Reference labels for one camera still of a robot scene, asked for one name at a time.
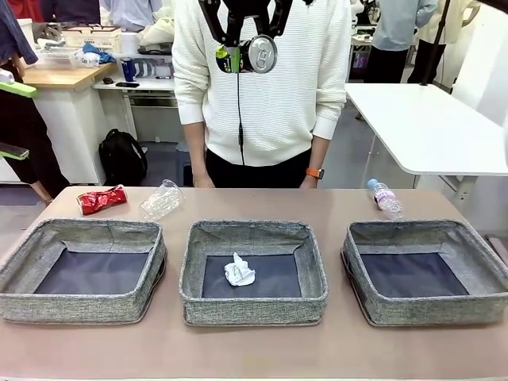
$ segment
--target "plastic bottle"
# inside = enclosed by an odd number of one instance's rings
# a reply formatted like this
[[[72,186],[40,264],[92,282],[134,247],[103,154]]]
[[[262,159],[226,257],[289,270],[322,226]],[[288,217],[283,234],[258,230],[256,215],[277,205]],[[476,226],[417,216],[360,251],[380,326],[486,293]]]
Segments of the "plastic bottle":
[[[386,184],[372,179],[367,183],[367,188],[371,191],[375,203],[387,217],[391,220],[402,219],[402,204]]]

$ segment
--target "paper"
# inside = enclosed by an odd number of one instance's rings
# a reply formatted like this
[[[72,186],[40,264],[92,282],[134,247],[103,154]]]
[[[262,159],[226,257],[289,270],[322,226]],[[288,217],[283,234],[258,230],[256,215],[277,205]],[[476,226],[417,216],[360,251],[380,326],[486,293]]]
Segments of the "paper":
[[[224,266],[225,277],[231,286],[248,286],[256,280],[256,272],[248,268],[248,263],[233,254],[234,263]]]

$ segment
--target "hand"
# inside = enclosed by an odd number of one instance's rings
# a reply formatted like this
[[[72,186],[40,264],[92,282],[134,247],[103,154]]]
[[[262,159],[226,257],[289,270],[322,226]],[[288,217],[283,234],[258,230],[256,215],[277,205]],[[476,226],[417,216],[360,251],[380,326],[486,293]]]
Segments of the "hand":
[[[13,56],[13,63],[14,63],[14,66],[16,67],[17,69],[17,73],[19,74],[20,77],[24,77],[25,76],[25,66],[23,66],[23,63],[21,62],[20,58],[17,56],[17,54],[15,54]]]
[[[303,180],[300,189],[317,189],[318,188],[318,179],[312,176],[306,176],[305,180]]]
[[[215,188],[212,179],[206,175],[194,176],[194,187],[195,188]]]

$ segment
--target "orange smartwatch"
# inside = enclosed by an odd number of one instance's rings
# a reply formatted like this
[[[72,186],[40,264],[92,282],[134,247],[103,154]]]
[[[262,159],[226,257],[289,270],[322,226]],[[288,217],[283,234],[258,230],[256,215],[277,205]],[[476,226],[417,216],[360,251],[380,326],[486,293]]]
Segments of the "orange smartwatch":
[[[312,176],[315,179],[323,180],[325,177],[325,170],[324,169],[307,169],[307,176]]]

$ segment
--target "dark basket bottom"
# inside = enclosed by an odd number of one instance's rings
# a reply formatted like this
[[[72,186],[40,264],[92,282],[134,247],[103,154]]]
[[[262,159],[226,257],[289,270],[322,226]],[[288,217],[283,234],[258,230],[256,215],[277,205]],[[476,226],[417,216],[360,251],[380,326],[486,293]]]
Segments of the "dark basket bottom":
[[[121,295],[136,288],[148,253],[82,253],[65,249],[35,294]]]
[[[360,256],[375,289],[388,298],[469,295],[436,252]]]
[[[207,256],[203,298],[301,298],[298,269],[293,254],[277,256],[242,256],[256,271],[256,281],[249,286],[233,287],[225,278],[224,266],[232,256]]]

